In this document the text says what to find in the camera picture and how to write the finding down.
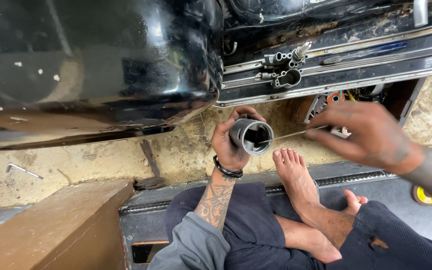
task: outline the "dirty floor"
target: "dirty floor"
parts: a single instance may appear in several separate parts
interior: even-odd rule
[[[293,100],[254,105],[273,127],[276,137],[302,130],[290,122]],[[213,168],[214,151],[209,141],[214,126],[226,120],[231,108],[212,107],[174,132],[146,137],[151,143],[154,160],[167,185],[206,179]],[[432,77],[423,89],[406,121],[405,132],[418,143],[432,146]],[[153,176],[141,150],[143,138],[109,143],[53,147],[21,151],[0,151],[0,208],[36,203],[58,189],[85,181],[110,181]],[[272,149],[297,149],[308,164],[328,163],[340,159],[336,154],[302,136],[274,141]],[[11,169],[19,165],[44,179]],[[271,152],[251,157],[246,174],[274,170]]]

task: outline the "navy trousers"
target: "navy trousers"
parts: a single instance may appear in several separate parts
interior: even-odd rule
[[[170,243],[173,228],[195,210],[205,188],[190,188],[171,201],[165,214]],[[305,251],[285,248],[283,230],[262,182],[234,186],[223,236],[231,247],[225,259],[227,270],[432,270],[432,241],[417,234],[377,201],[361,206],[353,229],[341,246],[341,260],[325,265]],[[385,242],[388,249],[370,245],[372,236]]]

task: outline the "black wristband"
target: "black wristband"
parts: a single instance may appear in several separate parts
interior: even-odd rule
[[[220,172],[222,172],[223,174],[225,174],[227,176],[234,177],[234,178],[241,178],[241,176],[243,176],[243,170],[242,169],[240,169],[238,171],[233,171],[233,170],[223,168],[223,166],[221,166],[221,164],[219,164],[218,155],[213,156],[213,161],[214,161],[214,165],[216,166],[216,168]]]

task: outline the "bare foot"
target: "bare foot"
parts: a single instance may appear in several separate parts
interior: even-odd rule
[[[296,150],[281,148],[273,152],[273,161],[294,210],[303,219],[307,206],[321,206],[315,182],[309,175],[304,158]]]
[[[341,253],[319,230],[304,223],[275,215],[285,236],[285,247],[311,253],[323,263],[341,259]]]
[[[346,196],[347,207],[346,207],[346,209],[344,209],[341,212],[348,214],[348,215],[356,216],[356,214],[360,210],[361,205],[368,202],[368,198],[366,198],[365,196],[356,196],[349,189],[345,189],[345,190],[343,190],[343,192],[344,192],[344,195]]]

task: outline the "smartphone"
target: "smartphone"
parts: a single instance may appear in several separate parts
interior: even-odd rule
[[[131,256],[134,264],[149,264],[158,251],[170,243],[162,241],[144,241],[131,244]]]

